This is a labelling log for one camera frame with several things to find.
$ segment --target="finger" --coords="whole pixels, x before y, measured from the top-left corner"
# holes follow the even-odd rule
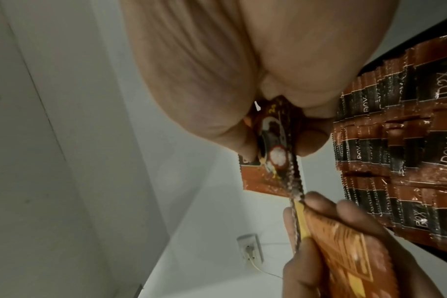
[[[258,152],[253,130],[242,120],[217,137],[206,137],[212,142],[227,147],[248,161],[254,161]]]
[[[326,217],[338,219],[336,204],[318,192],[308,192],[305,197],[305,203],[307,206]]]
[[[296,154],[305,157],[322,148],[333,130],[333,118],[304,119],[296,132]]]
[[[296,252],[296,229],[294,226],[294,219],[292,218],[292,208],[287,207],[282,213],[282,218],[284,219],[284,226],[286,228],[287,236],[289,237],[289,242],[291,243],[292,252]]]
[[[302,239],[299,251],[284,266],[283,298],[318,298],[323,274],[320,252],[312,238]]]
[[[412,254],[397,242],[376,219],[351,201],[338,202],[336,209],[344,223],[360,232],[375,236],[386,246],[397,276],[401,278],[399,287],[403,297],[443,297]]]

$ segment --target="electrical outlet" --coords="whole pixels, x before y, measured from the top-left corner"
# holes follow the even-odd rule
[[[242,260],[247,265],[251,266],[251,262],[247,253],[247,247],[253,247],[253,262],[255,265],[260,266],[263,264],[263,253],[261,252],[261,245],[257,234],[243,235],[237,238],[238,246],[240,248],[240,254]]]

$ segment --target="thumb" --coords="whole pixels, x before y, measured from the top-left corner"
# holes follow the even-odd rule
[[[318,298],[323,263],[312,238],[302,239],[299,251],[284,266],[282,298]]]
[[[258,154],[256,136],[243,120],[218,136],[207,139],[235,151],[248,161],[254,161]]]

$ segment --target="white cable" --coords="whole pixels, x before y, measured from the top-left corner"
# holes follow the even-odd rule
[[[250,262],[253,265],[253,267],[255,267],[255,269],[258,270],[259,272],[264,273],[264,274],[268,274],[268,275],[271,275],[271,276],[275,276],[275,277],[278,277],[278,278],[282,279],[282,277],[280,277],[278,275],[275,275],[275,274],[263,271],[260,268],[258,268],[258,266],[254,263],[253,258],[250,258]]]

